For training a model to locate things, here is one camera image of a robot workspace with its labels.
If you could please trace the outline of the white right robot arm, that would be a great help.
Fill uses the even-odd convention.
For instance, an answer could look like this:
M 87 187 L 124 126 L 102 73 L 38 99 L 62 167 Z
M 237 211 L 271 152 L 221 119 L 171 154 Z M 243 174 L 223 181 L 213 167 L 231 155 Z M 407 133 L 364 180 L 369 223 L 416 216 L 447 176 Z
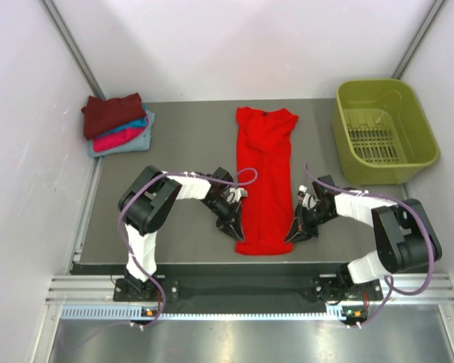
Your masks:
M 357 298 L 368 283 L 422 267 L 428 270 L 424 283 L 416 290 L 401 290 L 400 294 L 416 296 L 428 288 L 442 248 L 419 200 L 397 200 L 354 188 L 339 188 L 330 175 L 314 178 L 313 190 L 315 193 L 309 194 L 306 186 L 299 187 L 286 243 L 318 237 L 319 226 L 338 217 L 371 227 L 375 236 L 375 250 L 339 267 L 333 297 L 324 297 L 322 287 L 317 287 L 320 299 L 337 305 L 344 299 Z

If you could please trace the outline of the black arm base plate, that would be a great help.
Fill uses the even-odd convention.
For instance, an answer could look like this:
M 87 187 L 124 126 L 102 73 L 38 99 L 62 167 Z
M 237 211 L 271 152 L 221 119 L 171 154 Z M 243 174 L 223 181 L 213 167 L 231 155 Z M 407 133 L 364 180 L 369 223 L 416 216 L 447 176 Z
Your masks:
M 377 281 L 343 290 L 336 262 L 160 264 L 155 282 L 118 278 L 113 300 L 150 303 L 166 298 L 166 313 L 260 314 L 323 312 L 326 303 L 365 307 L 383 299 Z

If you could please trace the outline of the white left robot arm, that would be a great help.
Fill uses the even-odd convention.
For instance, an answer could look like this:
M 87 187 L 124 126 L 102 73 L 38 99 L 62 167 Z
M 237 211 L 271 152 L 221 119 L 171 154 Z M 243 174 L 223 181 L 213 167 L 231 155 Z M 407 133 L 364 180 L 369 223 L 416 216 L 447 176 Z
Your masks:
M 177 201 L 199 200 L 216 216 L 219 231 L 235 240 L 243 240 L 241 210 L 248 195 L 246 185 L 246 182 L 234 182 L 230 173 L 221 167 L 205 175 L 164 172 L 147 166 L 118 202 L 118 223 L 126 227 L 128 248 L 122 291 L 143 300 L 156 293 L 157 283 L 151 276 L 157 270 L 157 232 Z

